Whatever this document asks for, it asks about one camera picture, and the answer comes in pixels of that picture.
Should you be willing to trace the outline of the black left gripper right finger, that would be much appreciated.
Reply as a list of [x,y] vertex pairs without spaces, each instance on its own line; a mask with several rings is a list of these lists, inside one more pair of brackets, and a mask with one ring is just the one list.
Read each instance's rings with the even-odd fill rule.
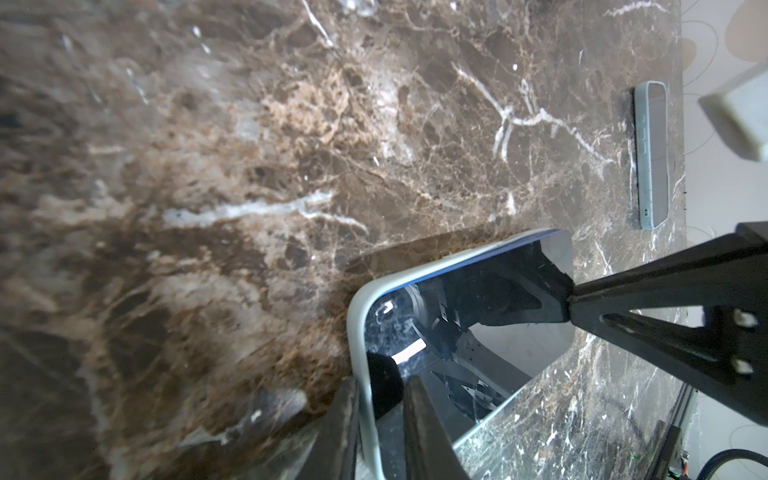
[[403,410],[407,478],[469,480],[417,376],[410,377],[405,385]]

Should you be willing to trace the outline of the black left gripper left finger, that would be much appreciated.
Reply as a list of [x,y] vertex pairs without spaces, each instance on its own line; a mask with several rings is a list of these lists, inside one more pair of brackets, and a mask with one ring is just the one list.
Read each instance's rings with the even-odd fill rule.
[[344,380],[297,479],[352,480],[359,438],[360,387],[353,377]]

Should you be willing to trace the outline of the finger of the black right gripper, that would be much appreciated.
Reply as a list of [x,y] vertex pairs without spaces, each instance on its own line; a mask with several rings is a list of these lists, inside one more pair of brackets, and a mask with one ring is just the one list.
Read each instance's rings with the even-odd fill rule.
[[578,285],[569,319],[766,425],[766,222]]

